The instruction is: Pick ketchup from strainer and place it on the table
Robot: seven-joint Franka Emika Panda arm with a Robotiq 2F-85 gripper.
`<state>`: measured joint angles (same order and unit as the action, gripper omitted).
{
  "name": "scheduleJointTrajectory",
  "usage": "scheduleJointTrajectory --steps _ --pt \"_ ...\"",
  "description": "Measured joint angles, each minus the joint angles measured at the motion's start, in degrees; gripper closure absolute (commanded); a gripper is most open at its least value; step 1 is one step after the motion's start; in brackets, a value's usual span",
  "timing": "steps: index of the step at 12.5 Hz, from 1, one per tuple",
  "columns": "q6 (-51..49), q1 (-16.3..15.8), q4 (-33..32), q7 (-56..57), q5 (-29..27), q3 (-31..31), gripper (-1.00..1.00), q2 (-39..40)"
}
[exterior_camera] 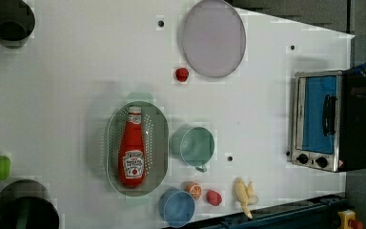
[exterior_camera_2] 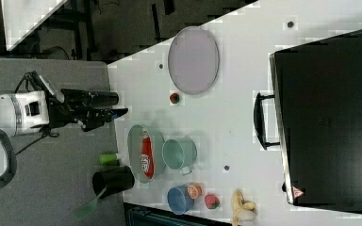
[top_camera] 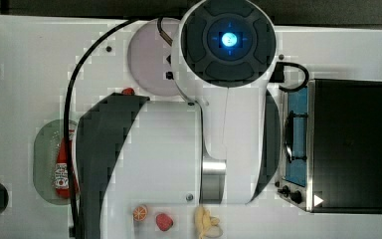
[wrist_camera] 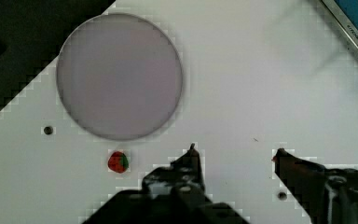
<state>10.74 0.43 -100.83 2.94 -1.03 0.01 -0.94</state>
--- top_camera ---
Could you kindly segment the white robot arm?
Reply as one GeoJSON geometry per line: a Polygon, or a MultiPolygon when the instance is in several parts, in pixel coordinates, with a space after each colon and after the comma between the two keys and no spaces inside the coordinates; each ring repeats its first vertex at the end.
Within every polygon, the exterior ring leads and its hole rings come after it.
{"type": "Polygon", "coordinates": [[[244,205],[259,191],[272,21],[251,0],[201,0],[171,48],[179,101],[111,94],[80,120],[82,239],[136,239],[139,206],[171,212],[189,234],[196,206],[244,205]]]}

